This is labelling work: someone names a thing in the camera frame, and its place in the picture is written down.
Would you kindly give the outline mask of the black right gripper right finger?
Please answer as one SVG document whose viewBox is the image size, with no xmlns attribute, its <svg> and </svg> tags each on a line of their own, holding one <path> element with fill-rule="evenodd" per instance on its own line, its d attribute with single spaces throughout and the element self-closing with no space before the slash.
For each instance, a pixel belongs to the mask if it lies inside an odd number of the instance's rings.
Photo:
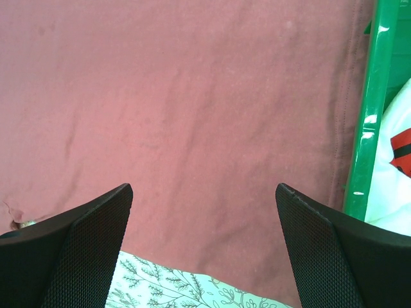
<svg viewBox="0 0 411 308">
<path fill-rule="evenodd" d="M 277 211 L 303 307 L 410 307 L 410 237 L 281 183 Z"/>
</svg>

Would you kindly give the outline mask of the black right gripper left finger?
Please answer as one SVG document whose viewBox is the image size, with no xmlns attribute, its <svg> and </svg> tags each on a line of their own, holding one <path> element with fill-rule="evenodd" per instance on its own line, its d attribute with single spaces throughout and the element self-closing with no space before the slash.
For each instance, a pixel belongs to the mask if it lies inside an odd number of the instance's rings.
<svg viewBox="0 0 411 308">
<path fill-rule="evenodd" d="M 1 235 L 1 307 L 104 307 L 132 199 L 122 184 Z"/>
</svg>

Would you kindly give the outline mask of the dusty rose t shirt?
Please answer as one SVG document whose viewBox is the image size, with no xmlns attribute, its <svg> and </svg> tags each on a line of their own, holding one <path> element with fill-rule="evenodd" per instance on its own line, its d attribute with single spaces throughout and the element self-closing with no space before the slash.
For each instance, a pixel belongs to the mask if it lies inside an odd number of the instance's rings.
<svg viewBox="0 0 411 308">
<path fill-rule="evenodd" d="M 372 1 L 2 1 L 1 231 L 134 190 L 123 250 L 298 307 L 285 182 L 342 206 Z"/>
</svg>

